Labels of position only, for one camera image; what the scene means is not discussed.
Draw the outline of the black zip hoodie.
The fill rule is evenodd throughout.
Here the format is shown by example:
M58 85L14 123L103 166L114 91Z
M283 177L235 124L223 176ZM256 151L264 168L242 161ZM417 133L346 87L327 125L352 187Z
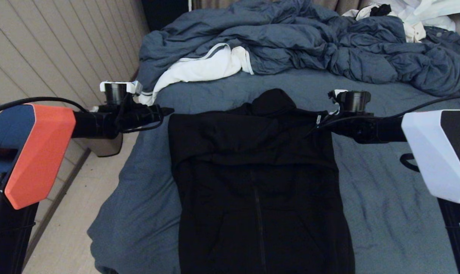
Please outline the black zip hoodie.
M355 274L327 115L281 89L171 115L181 274Z

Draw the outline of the white clothes pile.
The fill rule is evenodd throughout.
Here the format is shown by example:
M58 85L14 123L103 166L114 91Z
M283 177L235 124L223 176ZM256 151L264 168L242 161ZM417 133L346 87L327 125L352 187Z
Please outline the white clothes pile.
M395 16L410 25L421 22L423 26L456 31L460 22L460 0L366 0L358 9L343 15L356 17L360 10L380 5L389 5Z

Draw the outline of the brown trash bin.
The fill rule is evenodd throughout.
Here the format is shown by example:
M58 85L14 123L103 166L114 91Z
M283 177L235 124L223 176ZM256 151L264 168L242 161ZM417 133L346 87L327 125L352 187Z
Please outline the brown trash bin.
M75 140L86 145L99 158L118 155L123 146L123 134L118 134L114 139L77 138Z

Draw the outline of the blue bed sheet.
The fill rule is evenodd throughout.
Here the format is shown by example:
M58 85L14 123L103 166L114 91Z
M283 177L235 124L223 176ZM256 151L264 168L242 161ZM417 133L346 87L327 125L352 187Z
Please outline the blue bed sheet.
M240 72L197 83L171 84L157 103L178 114L229 110L262 92L284 90L305 110L332 110L333 89L368 91L367 111L392 116L434 99L409 84L371 84L310 69L270 76ZM118 186L87 234L95 267L103 274L176 274L180 203L170 171L167 120L140 132ZM406 143L360 145L333 136L344 213L357 274L458 274L437 199L419 173L399 158Z

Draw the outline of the black furniture piece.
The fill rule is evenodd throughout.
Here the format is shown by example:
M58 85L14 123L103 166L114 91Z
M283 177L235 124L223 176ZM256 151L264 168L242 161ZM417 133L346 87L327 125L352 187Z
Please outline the black furniture piece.
M161 30L189 11L189 0L140 0L150 31Z

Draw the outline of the rumpled blue duvet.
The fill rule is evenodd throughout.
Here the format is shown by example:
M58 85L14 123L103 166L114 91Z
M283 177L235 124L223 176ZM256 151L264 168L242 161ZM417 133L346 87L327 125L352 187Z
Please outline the rumpled blue duvet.
M200 58L218 43L250 53L254 75L325 70L364 83L407 83L442 97L460 90L460 54L406 42L394 16L344 17L308 0L242 0L201 9L149 33L139 52L142 92L181 58Z

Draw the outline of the cream garment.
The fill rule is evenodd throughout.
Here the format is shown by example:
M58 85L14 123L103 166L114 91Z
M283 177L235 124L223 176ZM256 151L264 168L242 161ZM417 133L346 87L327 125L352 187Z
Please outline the cream garment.
M406 42L421 42L423 39L426 38L426 31L424 29L422 22L417 22L413 24L404 22L403 28L405 32Z

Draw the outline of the small black garment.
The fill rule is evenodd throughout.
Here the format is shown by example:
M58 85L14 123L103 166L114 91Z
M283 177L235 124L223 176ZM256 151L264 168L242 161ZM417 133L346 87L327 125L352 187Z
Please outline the small black garment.
M387 4L371 6L370 17L383 17L388 16L392 12L391 6Z

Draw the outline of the beige curtain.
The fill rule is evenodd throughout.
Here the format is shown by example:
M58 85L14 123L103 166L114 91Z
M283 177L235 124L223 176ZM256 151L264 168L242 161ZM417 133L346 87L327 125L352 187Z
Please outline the beige curtain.
M240 0L184 0L189 11L197 9L218 9L226 8ZM308 0L313 4L326 7L339 14L344 14L348 10L359 10L367 5L371 5L377 0Z

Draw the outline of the blue denim garment with buttons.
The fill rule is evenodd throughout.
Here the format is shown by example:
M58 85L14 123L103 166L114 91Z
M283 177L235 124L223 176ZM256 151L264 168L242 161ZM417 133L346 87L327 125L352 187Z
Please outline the blue denim garment with buttons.
M421 42L433 43L460 54L460 34L433 26L425 26L425 33Z

